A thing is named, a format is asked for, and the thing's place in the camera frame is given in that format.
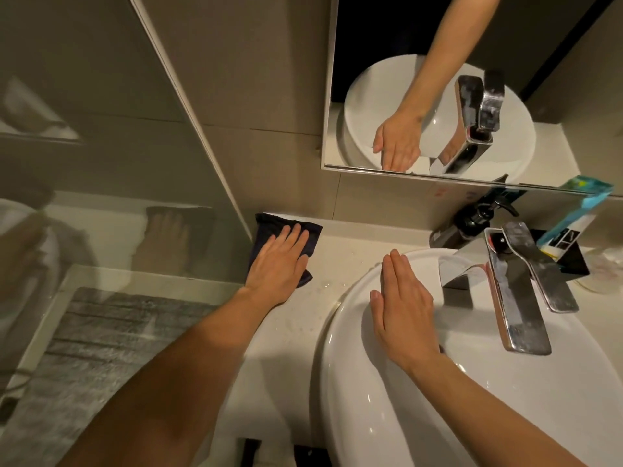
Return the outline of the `person's right hand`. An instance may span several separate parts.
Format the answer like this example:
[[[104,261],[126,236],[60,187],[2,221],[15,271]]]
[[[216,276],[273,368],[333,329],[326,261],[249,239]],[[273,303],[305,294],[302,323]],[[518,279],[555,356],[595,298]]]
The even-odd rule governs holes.
[[[385,330],[374,330],[388,358],[410,375],[441,356],[434,321],[420,321],[415,314],[415,277],[408,259],[408,303],[395,305],[391,298],[391,252],[383,257],[379,291],[384,297]]]

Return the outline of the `person's left hand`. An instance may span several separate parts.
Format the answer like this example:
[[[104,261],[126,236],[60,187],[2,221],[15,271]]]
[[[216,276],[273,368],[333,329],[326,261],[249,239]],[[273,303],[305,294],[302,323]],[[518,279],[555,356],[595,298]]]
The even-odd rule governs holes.
[[[257,255],[244,285],[253,300],[268,310],[284,303],[299,285],[297,260],[301,255],[306,255],[303,248],[307,244],[309,233],[302,229],[301,255],[283,255],[282,232],[276,237],[273,250],[262,261],[258,261]]]

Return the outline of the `dark blue cleaning cloth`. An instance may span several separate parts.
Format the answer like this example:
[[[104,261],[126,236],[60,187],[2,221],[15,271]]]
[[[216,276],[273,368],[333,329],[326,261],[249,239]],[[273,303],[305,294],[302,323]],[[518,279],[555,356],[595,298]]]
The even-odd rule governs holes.
[[[308,238],[307,244],[303,248],[303,252],[309,256],[309,260],[311,256],[313,255],[316,244],[318,243],[320,234],[323,229],[322,226],[317,225],[315,223],[287,220],[287,219],[283,219],[275,215],[270,215],[268,213],[258,213],[256,214],[255,219],[258,225],[258,229],[257,229],[255,241],[253,244],[253,250],[250,256],[249,270],[247,272],[247,275],[249,274],[251,265],[256,259],[258,252],[261,250],[262,246],[266,243],[266,241],[269,239],[271,235],[278,236],[284,226],[295,225],[298,223],[302,226],[303,230],[308,231],[309,238]],[[312,280],[312,278],[313,276],[310,273],[310,279],[300,280],[297,288],[301,288],[302,286],[305,286],[307,283],[309,283]]]

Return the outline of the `person's right forearm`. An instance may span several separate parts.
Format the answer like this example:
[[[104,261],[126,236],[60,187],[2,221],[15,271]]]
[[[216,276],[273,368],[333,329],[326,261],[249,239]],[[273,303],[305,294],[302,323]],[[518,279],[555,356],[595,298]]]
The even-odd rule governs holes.
[[[445,355],[408,375],[479,467],[587,467]]]

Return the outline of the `person's left forearm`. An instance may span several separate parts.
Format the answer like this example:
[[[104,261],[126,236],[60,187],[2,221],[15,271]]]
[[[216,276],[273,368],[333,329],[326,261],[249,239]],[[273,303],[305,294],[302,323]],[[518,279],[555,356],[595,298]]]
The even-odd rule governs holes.
[[[254,334],[293,291],[238,290],[139,369],[57,467],[190,467]]]

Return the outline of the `black soap pump bottle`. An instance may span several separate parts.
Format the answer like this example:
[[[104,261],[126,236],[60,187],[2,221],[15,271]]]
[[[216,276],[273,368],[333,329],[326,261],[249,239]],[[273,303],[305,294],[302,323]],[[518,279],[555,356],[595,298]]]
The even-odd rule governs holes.
[[[518,211],[504,197],[495,198],[492,202],[466,205],[456,212],[449,222],[432,232],[429,247],[450,250],[464,248],[490,227],[497,209],[505,209],[512,216],[519,217]]]

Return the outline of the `chrome sink faucet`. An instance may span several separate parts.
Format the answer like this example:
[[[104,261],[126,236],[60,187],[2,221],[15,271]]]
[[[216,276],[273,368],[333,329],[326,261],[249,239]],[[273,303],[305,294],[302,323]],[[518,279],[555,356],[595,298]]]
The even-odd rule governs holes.
[[[528,226],[513,221],[488,227],[483,237],[439,257],[443,289],[465,291],[486,281],[503,347],[528,355],[551,355],[541,308],[556,314],[580,309],[557,262],[542,252]]]

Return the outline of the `white ceramic sink basin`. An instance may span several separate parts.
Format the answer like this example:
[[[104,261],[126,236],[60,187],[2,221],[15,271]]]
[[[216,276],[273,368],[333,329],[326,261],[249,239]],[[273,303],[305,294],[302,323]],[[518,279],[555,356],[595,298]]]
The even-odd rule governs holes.
[[[623,467],[623,382],[525,262],[392,250],[347,290],[320,376],[334,467]]]

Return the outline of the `black tray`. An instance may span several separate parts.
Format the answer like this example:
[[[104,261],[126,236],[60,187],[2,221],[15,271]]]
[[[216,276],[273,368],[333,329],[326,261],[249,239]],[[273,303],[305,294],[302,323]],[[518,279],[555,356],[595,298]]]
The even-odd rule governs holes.
[[[558,236],[556,241],[560,239],[562,239],[563,250],[565,253],[560,257],[560,259],[558,259],[557,265],[559,266],[565,281],[571,282],[590,275],[584,255],[582,254],[577,241],[571,242],[570,237],[568,238],[563,236]]]

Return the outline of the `black object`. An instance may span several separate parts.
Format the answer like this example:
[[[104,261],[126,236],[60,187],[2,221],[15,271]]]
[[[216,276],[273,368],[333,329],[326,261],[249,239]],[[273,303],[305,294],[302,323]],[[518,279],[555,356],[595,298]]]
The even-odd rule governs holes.
[[[253,467],[255,463],[255,456],[261,447],[262,441],[260,439],[245,438],[242,445],[242,454],[238,467]]]
[[[318,467],[320,458],[318,457],[318,450],[315,448],[294,445],[293,455],[295,459],[295,467]]]

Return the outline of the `blue toothpaste box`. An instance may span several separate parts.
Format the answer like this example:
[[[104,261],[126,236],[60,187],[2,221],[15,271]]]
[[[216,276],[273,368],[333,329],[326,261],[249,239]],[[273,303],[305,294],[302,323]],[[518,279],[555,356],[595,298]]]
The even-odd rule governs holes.
[[[536,246],[555,261],[562,259],[562,256],[576,243],[581,233],[596,218],[592,210],[610,196],[614,185],[587,175],[577,175],[560,188],[583,192],[586,196],[573,211],[536,241]]]

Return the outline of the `clear plastic bag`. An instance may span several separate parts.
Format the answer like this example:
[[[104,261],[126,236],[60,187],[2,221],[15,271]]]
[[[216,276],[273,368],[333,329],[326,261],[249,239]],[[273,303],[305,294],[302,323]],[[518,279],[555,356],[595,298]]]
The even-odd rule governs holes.
[[[598,294],[623,290],[623,247],[595,248],[584,253],[589,274],[576,280],[588,291]]]

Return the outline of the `glass shower partition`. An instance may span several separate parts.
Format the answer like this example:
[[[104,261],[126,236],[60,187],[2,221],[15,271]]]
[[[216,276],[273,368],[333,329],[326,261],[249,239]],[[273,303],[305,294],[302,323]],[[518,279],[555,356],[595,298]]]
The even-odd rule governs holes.
[[[250,235],[144,0],[0,0],[0,235],[42,213],[0,303],[0,400],[65,281],[242,283]]]

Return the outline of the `grey bath mat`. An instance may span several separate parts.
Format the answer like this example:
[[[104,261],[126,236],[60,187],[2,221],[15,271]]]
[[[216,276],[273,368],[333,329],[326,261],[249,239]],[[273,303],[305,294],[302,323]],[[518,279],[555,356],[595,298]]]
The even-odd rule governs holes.
[[[0,435],[0,467],[55,467],[124,383],[216,308],[76,290]]]

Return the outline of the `wall mirror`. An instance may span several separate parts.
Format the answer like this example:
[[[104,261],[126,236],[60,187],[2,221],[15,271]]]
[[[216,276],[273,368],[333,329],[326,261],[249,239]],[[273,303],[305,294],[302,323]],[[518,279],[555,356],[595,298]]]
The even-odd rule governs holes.
[[[401,108],[454,0],[331,0],[322,168],[623,200],[623,0],[500,0],[482,36],[417,106],[416,157],[375,135]]]

